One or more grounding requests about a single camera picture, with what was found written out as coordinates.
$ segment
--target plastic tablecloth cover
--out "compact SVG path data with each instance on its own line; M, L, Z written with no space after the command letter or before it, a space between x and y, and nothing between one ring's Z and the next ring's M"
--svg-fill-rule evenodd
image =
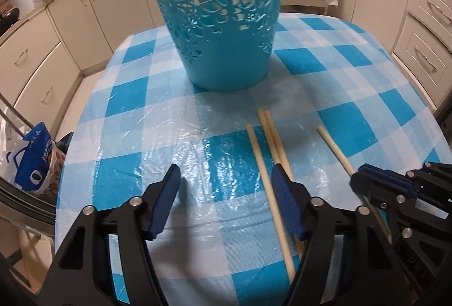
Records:
M184 180L164 231L149 243L168 303L281 304L289 280L245 130L255 127L270 171L258 108L271 111L295 180L336 207L361 203L318 125L355 168L404 174L426 160L452 163L429 109L378 41L350 23L281 13L268 75L230 93L194 86L160 27L123 42L83 110L64 166L56 244L85 205L120 206L176 163ZM114 236L110 247L115 288L127 301ZM338 261L334 254L326 300Z

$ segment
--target cabinet drawer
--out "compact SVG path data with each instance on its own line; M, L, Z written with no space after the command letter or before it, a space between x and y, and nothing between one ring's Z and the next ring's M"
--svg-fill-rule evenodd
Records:
M419 80L435 105L452 87L452 54L424 25L407 15L394 53Z
M54 136L71 100L79 70L60 43L39 66L17 99L15 108L32 124L44 121Z
M408 0L407 9L452 52L452 0Z
M59 40L43 10L0 46L0 91L14 103L32 74Z

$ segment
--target bolt head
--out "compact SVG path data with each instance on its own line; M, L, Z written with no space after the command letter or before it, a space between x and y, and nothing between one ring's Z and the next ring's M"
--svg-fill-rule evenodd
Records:
M141 197L133 197L129 200L129 204L133 207L136 207L143 203L143 199Z
M370 210L369 210L369 208L367 208L367 207L365 207L365 206L360 206L360 207L358 207L358 212L360 213L360 214L362 214L363 216L368 216L369 214L370 214Z
M86 216L89 216L90 214L92 214L94 212L94 209L96 209L96 208L93 207L92 205L87 205L86 207L84 207L82 209L82 213Z
M402 231L402 236L406 239L409 239L413 234L413 230L411 228L404 228Z
M318 198L318 197L314 197L311 199L311 204L314 207L321 207L325 202L323 201L322 198Z

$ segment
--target blue perforated basket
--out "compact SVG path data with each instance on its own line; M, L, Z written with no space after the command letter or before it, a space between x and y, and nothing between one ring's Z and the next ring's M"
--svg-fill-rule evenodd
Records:
M157 0L189 79L217 91L267 73L280 0Z

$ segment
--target wooden chopstick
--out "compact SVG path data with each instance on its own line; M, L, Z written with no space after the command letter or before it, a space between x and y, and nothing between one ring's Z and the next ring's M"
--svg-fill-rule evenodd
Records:
M350 164L350 161L347 159L344 153L340 150L338 145L334 142L331 135L326 131L326 129L323 126L317 127L318 133L321 135L325 143L328 145L328 147L333 151L334 155L338 159L338 161L342 164L342 166L345 168L349 176L352 176L356 170L353 168L353 166ZM389 231L388 226L385 224L385 221L383 220L383 217L381 216L381 213L378 211L377 208L372 206L368 199L365 196L359 196L361 200L365 202L365 204L370 208L372 213L374 214L375 218L378 221L378 224L380 225L381 229L383 229L383 232L385 233L389 243L392 243L392 236Z
M273 163L275 165L281 163L281 157L279 156L279 152L276 148L275 140L270 130L270 126L268 125L267 118L265 117L264 110L262 110L261 108L257 110L257 115L259 116L260 124L264 129L265 139L267 139L268 148L270 149L270 153L273 158Z
M279 212L275 193L273 192L272 184L270 183L270 178L268 177L267 169L265 167L264 158L262 157L259 143L252 125L247 125L246 131L248 132L249 141L251 142L251 147L253 149L262 182L264 184L265 195L267 196L268 206L270 207L270 213L272 214L273 222L275 224L276 234L278 236L279 245L281 246L282 258L284 260L284 264L286 265L287 275L290 283L292 283L292 280L295 277L295 266L293 265L292 256L290 255L290 248L283 225L283 219L281 218L281 213Z
M284 171L286 171L287 175L289 176L289 179L291 181L293 181L294 178L293 178L292 169L290 167L289 160L286 155L286 151L284 150L283 142L281 140L281 137L279 136L278 130L276 128L275 122L273 121L272 114L270 113L270 111L268 111L268 110L265 111L265 118L266 118L266 123L268 124L268 127L270 128L270 132L271 132L273 141L275 143L276 150L279 154L279 159L281 160L282 168L284 168ZM305 243L303 241L300 241L299 239L297 239L295 236L294 236L294 238L295 238L295 245L297 246L298 257L301 259L303 256L303 253L305 251Z

